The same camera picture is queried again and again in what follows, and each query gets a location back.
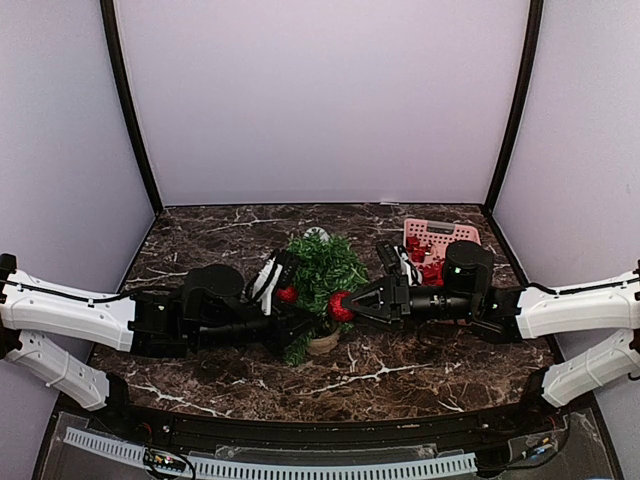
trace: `lavender wall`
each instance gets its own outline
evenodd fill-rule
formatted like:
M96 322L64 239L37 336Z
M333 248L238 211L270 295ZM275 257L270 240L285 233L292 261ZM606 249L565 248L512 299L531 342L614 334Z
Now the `lavender wall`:
M640 4L547 2L497 219L530 279L632 270L640 258ZM566 356L609 332L560 337ZM640 389L597 394L627 478L640 472Z
M167 205L482 202L526 0L119 0Z
M113 291L153 213L113 84L97 1L0 8L0 251L20 268ZM89 344L61 345L86 356ZM56 392L0 362L2 478L31 478Z

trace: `white arm segment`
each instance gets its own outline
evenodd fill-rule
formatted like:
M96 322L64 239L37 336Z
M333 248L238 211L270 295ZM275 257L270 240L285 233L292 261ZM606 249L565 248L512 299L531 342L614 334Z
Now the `white arm segment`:
M562 287L559 290L589 287L637 279L627 272L599 282ZM536 338L550 333L592 330L596 328L640 328L640 302L634 297L640 283L607 287L571 295L550 295L535 287L521 295L516 317L522 338Z
M632 340L633 331L618 330L577 357L551 366L542 382L542 398L561 407L611 380L638 372L640 353L629 348Z
M113 296L48 283L21 270L9 275L9 280L81 297ZM3 293L7 298L4 304L0 304L0 316L6 328L58 333L108 345L116 350L131 350L133 332L129 330L128 322L135 319L136 302L129 298L91 306L87 302L21 289L19 285L5 285Z
M88 367L40 332L23 330L20 342L22 348L7 353L6 361L24 366L87 410L106 406L109 380L104 372Z

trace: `white cable tray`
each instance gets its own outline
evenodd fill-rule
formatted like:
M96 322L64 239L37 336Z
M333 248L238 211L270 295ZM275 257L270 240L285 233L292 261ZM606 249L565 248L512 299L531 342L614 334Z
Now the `white cable tray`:
M72 427L67 428L64 443L132 467L146 468L142 461L145 447L141 445ZM189 455L187 458L195 467L196 478L202 480L428 480L477 471L473 453L412 462L335 467L239 463L198 455ZM157 469L172 472L162 467ZM182 473L182 477L191 478L188 468Z

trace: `marble tabletop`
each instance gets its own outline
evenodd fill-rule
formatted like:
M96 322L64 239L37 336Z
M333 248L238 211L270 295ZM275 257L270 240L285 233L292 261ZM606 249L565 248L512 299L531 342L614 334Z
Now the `marble tabletop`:
M179 285L194 267L225 263L251 278L274 248L319 226L347 237L382 275L375 242L402 242L407 217L475 226L496 256L494 285L517 285L480 209L472 205L255 205L175 207L156 221L128 287ZM91 366L129 383L132 401L176 412L272 421L415 418L516 402L527 376L550 365L544 339L489 345L465 329L422 325L402 332L358 326L336 349L288 367L264 347L148 359L96 346Z

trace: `green plant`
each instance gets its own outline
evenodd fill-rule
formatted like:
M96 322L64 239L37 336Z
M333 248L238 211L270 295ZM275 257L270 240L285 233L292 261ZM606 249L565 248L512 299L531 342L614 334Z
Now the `green plant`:
M336 328L346 332L353 327L351 323L338 324L327 315L331 295L341 290L353 292L369 280L367 267L344 237L335 236L328 241L318 234L294 238L288 250L300 260L293 280L299 295L296 305L323 319L320 327L302 335L285 350L285 362L300 365L313 338L329 335Z

